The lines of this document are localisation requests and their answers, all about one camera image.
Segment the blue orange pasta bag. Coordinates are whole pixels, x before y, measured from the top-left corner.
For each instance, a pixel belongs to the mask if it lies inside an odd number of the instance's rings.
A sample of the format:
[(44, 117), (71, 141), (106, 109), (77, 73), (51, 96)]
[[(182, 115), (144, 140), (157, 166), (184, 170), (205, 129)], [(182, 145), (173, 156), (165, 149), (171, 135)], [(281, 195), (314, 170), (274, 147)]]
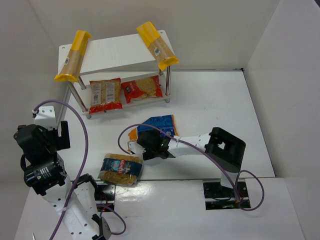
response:
[(163, 116), (153, 116), (145, 120), (143, 123), (135, 123), (131, 126), (131, 130), (128, 134), (130, 141), (138, 140), (138, 136), (143, 131), (157, 130), (162, 136), (177, 136), (178, 131), (176, 128), (175, 117), (172, 114)]

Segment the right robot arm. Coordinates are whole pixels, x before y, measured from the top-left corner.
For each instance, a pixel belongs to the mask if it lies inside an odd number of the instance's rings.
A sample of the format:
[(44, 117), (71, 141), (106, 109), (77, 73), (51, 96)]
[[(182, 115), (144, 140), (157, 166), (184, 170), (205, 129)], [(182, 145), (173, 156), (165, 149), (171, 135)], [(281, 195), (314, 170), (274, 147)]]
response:
[(143, 160), (168, 159), (205, 153), (221, 171), (220, 185), (233, 189), (241, 170), (246, 143), (220, 127), (202, 135), (168, 136), (156, 129), (144, 130), (129, 147)]

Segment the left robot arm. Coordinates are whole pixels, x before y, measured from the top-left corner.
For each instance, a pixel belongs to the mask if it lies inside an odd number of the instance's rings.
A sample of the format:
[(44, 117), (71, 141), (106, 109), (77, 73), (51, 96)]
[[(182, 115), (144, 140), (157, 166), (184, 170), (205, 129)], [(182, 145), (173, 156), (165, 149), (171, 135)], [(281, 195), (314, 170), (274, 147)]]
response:
[(72, 189), (64, 161), (58, 154), (59, 150), (70, 148), (67, 121), (61, 123), (60, 131), (36, 124), (20, 125), (13, 138), (23, 151), (20, 166), (24, 182), (62, 217), (71, 238), (108, 240), (112, 234), (106, 219), (98, 215), (95, 201), (98, 186), (93, 177), (82, 175)]

